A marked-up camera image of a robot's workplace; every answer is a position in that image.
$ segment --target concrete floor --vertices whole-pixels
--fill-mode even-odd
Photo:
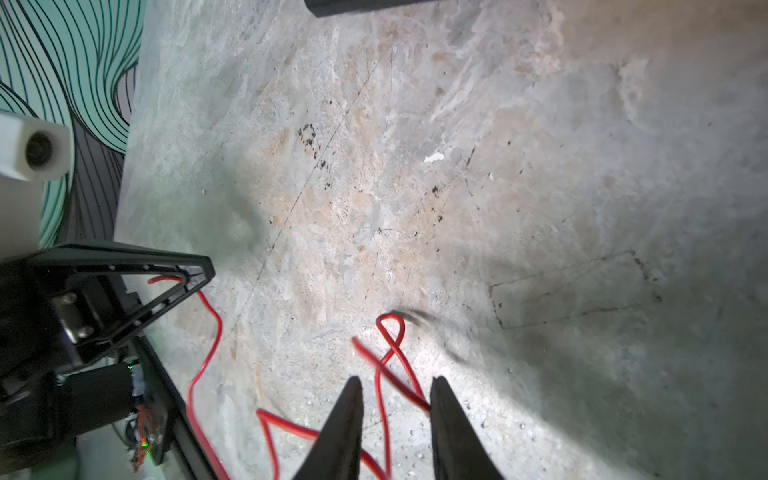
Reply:
[[[742,0],[149,6],[116,239],[214,260],[197,408],[232,478],[270,477],[257,407],[319,428],[350,374],[382,458],[349,338],[383,352],[389,310],[507,479],[765,478],[767,28]],[[197,300],[151,329],[179,386],[213,332]],[[385,391],[395,477],[433,478]],[[290,478],[308,445],[276,442]]]

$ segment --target bolt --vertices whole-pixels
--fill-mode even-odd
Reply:
[[[90,325],[81,326],[78,329],[78,338],[79,339],[87,339],[89,336],[94,334],[94,327]]]

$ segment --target teal patterned rug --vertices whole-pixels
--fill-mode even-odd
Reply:
[[[71,129],[43,188],[40,247],[111,240],[144,24],[141,0],[0,0],[0,111]]]

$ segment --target metal screw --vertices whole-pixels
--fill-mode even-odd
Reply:
[[[90,325],[81,326],[78,329],[78,338],[79,339],[87,339],[89,336],[94,334],[94,327]]]
[[[62,305],[71,305],[78,301],[78,296],[74,292],[67,292],[61,296]]]

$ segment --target dark stain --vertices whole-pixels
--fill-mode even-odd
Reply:
[[[630,308],[635,308],[636,305],[630,305],[630,306],[596,306],[590,309],[585,310],[584,312],[581,312],[581,316],[587,316],[591,315],[592,313],[608,313],[608,312],[619,312],[621,310],[627,310]]]
[[[645,268],[645,263],[643,262],[643,260],[640,260],[639,258],[637,258],[637,255],[635,255],[635,252],[631,252],[631,253],[632,253],[632,256],[634,257],[635,264],[638,267],[640,267],[640,271],[643,273],[643,280],[648,280],[649,275],[648,275],[647,269]]]
[[[475,147],[472,147],[472,152],[469,154],[469,158],[467,159],[467,164],[466,164],[466,167],[468,167],[468,166],[469,166],[469,162],[471,162],[471,161],[472,161],[472,155],[474,155],[474,154],[475,154],[475,149],[476,149],[476,148],[477,148],[476,146],[475,146]]]
[[[298,130],[298,134],[301,142],[307,147],[312,146],[312,144],[315,141],[315,137],[317,136],[317,132],[315,132],[315,127],[312,124],[304,124],[304,127]]]

